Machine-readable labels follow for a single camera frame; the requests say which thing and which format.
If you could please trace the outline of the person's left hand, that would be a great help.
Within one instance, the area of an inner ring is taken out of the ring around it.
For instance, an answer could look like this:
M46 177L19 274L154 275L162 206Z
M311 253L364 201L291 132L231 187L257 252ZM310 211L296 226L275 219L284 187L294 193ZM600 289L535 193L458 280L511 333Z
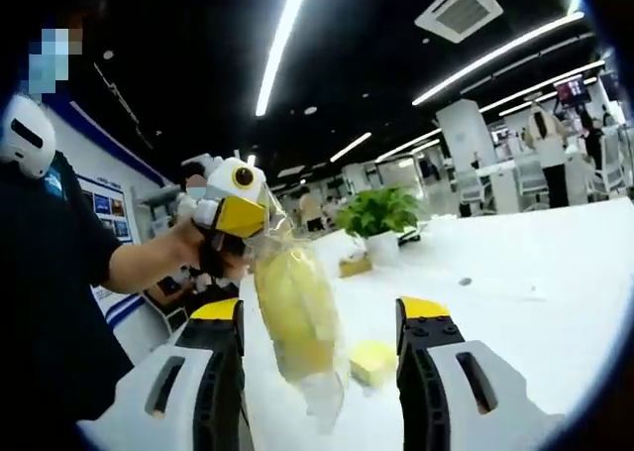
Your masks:
M200 249L205 236L191 217L184 218L171 227L166 234L174 256L183 264L200 268Z

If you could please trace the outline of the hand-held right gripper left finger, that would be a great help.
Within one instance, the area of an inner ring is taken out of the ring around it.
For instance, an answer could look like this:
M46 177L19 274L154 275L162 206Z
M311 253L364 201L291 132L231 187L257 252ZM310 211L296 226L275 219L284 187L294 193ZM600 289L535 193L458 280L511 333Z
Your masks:
M243 303L195 311L116 388L91 424L101 450L251 450L244 397Z

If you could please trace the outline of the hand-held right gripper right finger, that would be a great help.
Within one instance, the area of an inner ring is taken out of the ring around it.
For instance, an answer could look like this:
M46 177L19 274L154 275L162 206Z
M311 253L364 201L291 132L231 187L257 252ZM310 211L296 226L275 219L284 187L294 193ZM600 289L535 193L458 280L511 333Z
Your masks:
M517 370L466 340L436 302L396 301L396 345L406 450L539 450L562 425L528 397Z

